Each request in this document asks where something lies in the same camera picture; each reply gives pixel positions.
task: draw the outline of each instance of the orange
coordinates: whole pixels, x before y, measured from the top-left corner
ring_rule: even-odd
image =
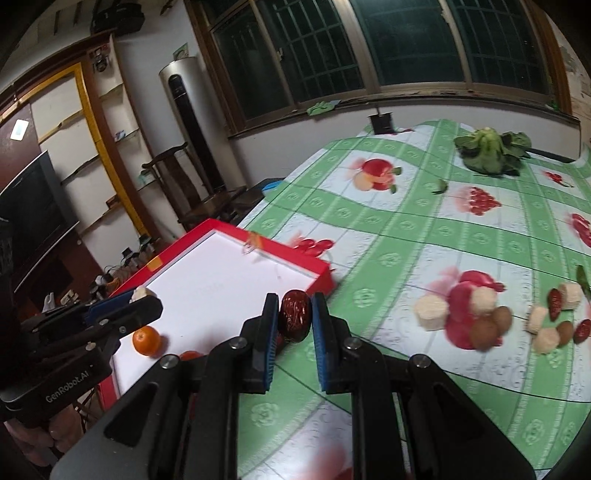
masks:
[[[196,350],[187,350],[179,355],[180,359],[184,362],[185,360],[193,360],[194,358],[199,358],[203,356],[202,353],[199,353]]]
[[[136,352],[152,356],[160,350],[162,339],[155,328],[146,325],[134,332],[133,343]]]

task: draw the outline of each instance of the apple print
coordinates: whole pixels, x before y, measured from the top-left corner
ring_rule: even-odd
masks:
[[[394,177],[402,173],[401,167],[394,167],[389,161],[383,158],[372,158],[361,161],[353,166],[357,172],[353,177],[353,185],[363,192],[369,190],[389,190],[396,192]]]
[[[470,190],[470,212],[476,216],[483,216],[489,210],[502,206],[490,193],[479,187]]]
[[[505,291],[505,286],[502,283],[496,282],[488,273],[479,272],[478,270],[466,270],[458,282],[470,282],[477,287],[492,288],[498,293]]]
[[[560,186],[568,187],[568,188],[573,188],[574,187],[570,183],[564,182],[564,180],[562,179],[562,175],[560,175],[558,173],[553,173],[553,172],[550,172],[550,171],[545,171],[544,172],[544,175],[546,175],[550,180],[552,180],[554,183],[557,183]]]
[[[589,230],[591,222],[578,213],[573,213],[571,215],[571,225],[579,234],[579,238],[583,243],[588,247],[591,247],[591,230]]]

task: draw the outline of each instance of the screw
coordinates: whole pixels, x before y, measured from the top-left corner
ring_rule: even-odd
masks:
[[[423,355],[422,353],[413,355],[411,360],[413,361],[415,367],[427,368],[429,365],[431,365],[431,359],[427,355]]]
[[[349,337],[345,339],[343,345],[347,350],[357,350],[363,345],[363,342],[357,337]]]
[[[169,368],[174,368],[178,365],[178,363],[180,362],[180,358],[177,357],[176,355],[164,355],[161,359],[160,359],[160,366],[166,370],[168,370]]]
[[[248,340],[244,337],[234,337],[230,340],[230,347],[234,350],[240,350],[240,348],[244,348],[248,345]]]

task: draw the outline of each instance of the table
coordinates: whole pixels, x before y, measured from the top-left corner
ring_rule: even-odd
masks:
[[[531,350],[524,325],[533,303],[545,304],[549,289],[575,280],[577,265],[591,272],[591,247],[569,225],[572,214],[591,220],[590,152],[585,147],[568,165],[533,155],[521,176],[491,178],[466,169],[456,153],[453,139],[470,131],[441,119],[403,134],[372,135],[367,127],[355,138],[332,141],[240,227],[286,244],[299,236],[332,240],[322,255],[339,282],[329,298],[331,314],[388,355],[432,357],[541,478],[591,410],[591,340],[541,356]],[[373,158],[401,168],[395,193],[356,187],[366,189],[353,175]],[[432,193],[439,179],[449,181],[443,195]],[[474,188],[501,206],[481,216],[465,211],[461,205]],[[483,271],[506,285],[498,304],[509,306],[515,320],[502,346],[461,350],[443,330],[419,327],[414,302],[454,269]],[[587,317],[583,301],[561,312],[558,322]],[[546,318],[544,326],[550,325]],[[311,335],[289,346],[277,358],[271,391],[241,398],[239,474],[296,480],[323,446],[344,452],[343,467],[350,466],[350,412],[348,396],[320,392]]]

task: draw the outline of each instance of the yellow frame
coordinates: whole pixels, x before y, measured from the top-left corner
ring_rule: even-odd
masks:
[[[53,83],[70,74],[73,74],[76,80],[76,89],[78,90],[78,96],[80,97],[80,103],[82,104],[82,113],[84,118],[86,118],[88,129],[90,130],[90,136],[92,137],[92,141],[95,143],[96,151],[98,152],[100,161],[107,172],[107,176],[113,184],[115,193],[119,197],[119,200],[121,201],[125,211],[127,212],[127,215],[129,215],[129,218],[131,219],[131,222],[134,224],[134,227],[138,233],[140,235],[143,233],[148,234],[148,229],[140,218],[134,204],[131,202],[129,195],[127,194],[127,190],[125,190],[124,185],[121,182],[117,171],[115,170],[113,161],[107,152],[105,143],[103,142],[103,138],[96,122],[95,114],[92,111],[92,107],[90,106],[90,98],[88,91],[86,90],[86,82],[84,79],[84,74],[82,73],[82,64],[80,62],[75,63],[74,65],[67,67],[60,72],[57,72],[47,80],[41,82],[39,85],[33,87],[31,90],[25,93],[0,116],[0,125],[2,125],[13,113],[15,113],[26,101],[30,100],[35,95],[50,87]]]

